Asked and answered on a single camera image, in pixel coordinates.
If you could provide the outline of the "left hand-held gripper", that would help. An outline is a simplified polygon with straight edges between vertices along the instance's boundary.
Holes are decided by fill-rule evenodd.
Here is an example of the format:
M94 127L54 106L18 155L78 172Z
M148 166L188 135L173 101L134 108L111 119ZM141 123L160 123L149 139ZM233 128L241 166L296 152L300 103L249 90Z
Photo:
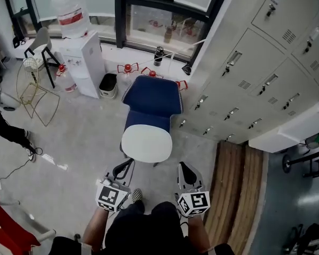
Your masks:
M95 200L99 207L113 213L122 209L122 205L131 194L129 186L134 169L135 160L127 159L96 182Z

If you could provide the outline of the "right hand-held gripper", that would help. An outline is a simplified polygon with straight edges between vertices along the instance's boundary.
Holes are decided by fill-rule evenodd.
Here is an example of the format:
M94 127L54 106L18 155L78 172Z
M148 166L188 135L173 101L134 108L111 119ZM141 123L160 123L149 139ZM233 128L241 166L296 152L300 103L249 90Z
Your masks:
M201 173L193 166L183 161L178 163L177 184L174 195L181 216L202 215L210 208L209 192L205 189Z

